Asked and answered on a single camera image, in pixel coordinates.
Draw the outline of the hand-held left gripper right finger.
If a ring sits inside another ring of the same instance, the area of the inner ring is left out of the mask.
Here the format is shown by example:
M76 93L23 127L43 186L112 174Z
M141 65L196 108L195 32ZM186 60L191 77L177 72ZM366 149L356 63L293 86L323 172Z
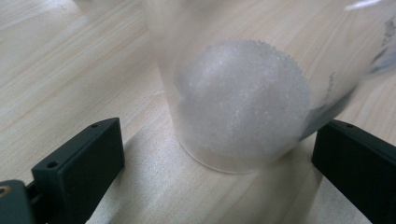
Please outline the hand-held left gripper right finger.
M311 161L373 224L396 224L396 146L334 119L318 130Z

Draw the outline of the clear plastic jar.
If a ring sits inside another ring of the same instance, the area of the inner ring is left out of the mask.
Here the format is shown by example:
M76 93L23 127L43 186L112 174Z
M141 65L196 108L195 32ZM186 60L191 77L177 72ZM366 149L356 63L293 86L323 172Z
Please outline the clear plastic jar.
M356 98L396 76L396 0L143 0L177 139L175 76L221 41L264 42L288 54L310 87L303 134L274 161L221 161L226 173L267 166L338 116Z

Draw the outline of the white granules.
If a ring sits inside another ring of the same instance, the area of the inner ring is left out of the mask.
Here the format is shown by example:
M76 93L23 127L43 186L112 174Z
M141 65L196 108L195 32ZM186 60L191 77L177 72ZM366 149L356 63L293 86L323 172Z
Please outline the white granules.
M286 53L253 40L221 41L175 76L180 138L200 161L274 161L303 134L310 87Z

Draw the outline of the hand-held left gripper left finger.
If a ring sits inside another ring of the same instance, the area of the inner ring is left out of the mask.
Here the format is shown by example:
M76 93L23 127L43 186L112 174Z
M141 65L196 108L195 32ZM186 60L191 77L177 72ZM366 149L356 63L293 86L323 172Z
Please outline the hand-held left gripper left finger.
M47 224L84 224L124 167L118 118L98 121L50 153L32 169Z

